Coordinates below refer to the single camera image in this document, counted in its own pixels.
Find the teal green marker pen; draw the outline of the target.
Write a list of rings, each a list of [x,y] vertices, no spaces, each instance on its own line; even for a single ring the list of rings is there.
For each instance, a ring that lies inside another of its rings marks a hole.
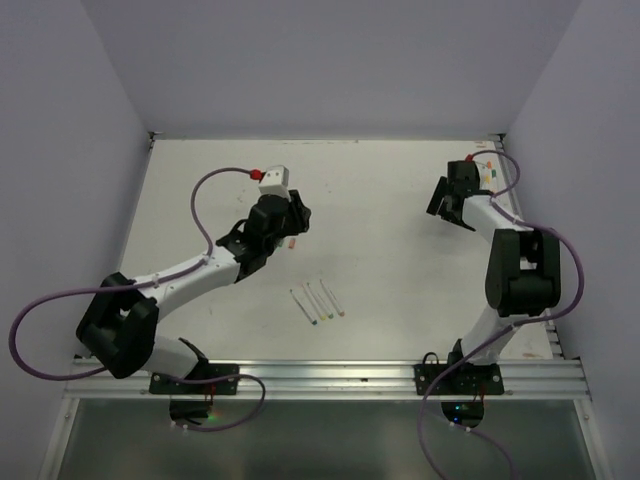
[[[303,315],[305,316],[305,318],[307,319],[307,321],[311,324],[311,325],[317,325],[317,320],[315,319],[315,317],[312,316],[312,314],[305,308],[305,306],[303,305],[303,303],[301,302],[301,300],[298,298],[298,296],[296,295],[295,291],[293,289],[290,289],[290,295],[293,299],[293,301],[295,302],[295,304],[297,305],[297,307],[300,309],[300,311],[303,313]]]

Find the light green cap marker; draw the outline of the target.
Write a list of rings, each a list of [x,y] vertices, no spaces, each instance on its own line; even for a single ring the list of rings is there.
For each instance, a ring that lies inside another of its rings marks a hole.
[[[326,305],[326,303],[324,302],[322,297],[316,292],[316,290],[313,288],[311,283],[307,282],[306,285],[309,287],[309,289],[311,290],[312,294],[315,297],[315,300],[317,301],[317,303],[320,305],[320,307],[324,311],[325,315],[327,316],[327,319],[333,319],[334,318],[333,312]]]

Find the pink cap marker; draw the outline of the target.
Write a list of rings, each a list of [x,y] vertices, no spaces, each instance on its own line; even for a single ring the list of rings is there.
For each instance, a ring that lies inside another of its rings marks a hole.
[[[331,303],[333,309],[337,313],[337,315],[340,316],[340,317],[344,317],[345,316],[345,310],[342,308],[339,300],[337,299],[335,294],[332,292],[332,290],[329,288],[327,283],[323,279],[320,279],[319,283],[320,283],[321,288],[324,291],[325,295],[327,296],[329,302]]]

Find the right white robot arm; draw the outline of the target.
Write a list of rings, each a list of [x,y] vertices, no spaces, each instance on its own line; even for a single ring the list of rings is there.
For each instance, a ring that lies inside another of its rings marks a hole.
[[[427,207],[428,214],[476,232],[490,245],[487,305],[454,344],[445,369],[447,384],[461,393],[480,382],[479,366],[498,361],[522,321],[539,317],[561,297],[559,240],[501,214],[494,200],[492,192],[481,187],[475,163],[458,160],[447,164]]]

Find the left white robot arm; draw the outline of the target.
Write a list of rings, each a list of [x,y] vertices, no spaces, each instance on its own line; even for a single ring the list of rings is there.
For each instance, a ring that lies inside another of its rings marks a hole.
[[[310,217],[296,190],[284,197],[263,194],[248,217],[197,261],[156,276],[108,276],[76,329],[78,340],[117,379],[146,371],[170,378],[185,392],[201,390],[209,376],[208,359],[184,338],[159,335],[158,323],[202,295],[263,268],[285,238],[308,231]]]

